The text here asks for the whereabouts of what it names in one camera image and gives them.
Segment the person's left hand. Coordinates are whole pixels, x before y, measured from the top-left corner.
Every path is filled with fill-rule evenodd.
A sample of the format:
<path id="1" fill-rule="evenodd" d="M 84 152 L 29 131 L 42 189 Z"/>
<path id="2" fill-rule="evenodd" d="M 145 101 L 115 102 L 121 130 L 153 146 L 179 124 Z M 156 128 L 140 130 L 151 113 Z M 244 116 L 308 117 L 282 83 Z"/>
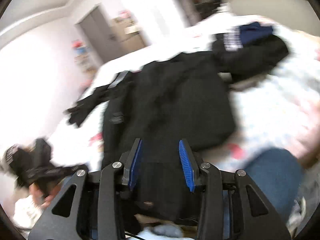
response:
<path id="1" fill-rule="evenodd" d="M 56 195 L 61 190 L 61 185 L 57 184 L 50 192 L 50 194 L 45 197 L 43 192 L 35 185 L 31 184 L 29 186 L 29 192 L 33 197 L 33 202 L 38 205 L 41 209 L 46 209 L 53 199 L 56 197 Z"/>

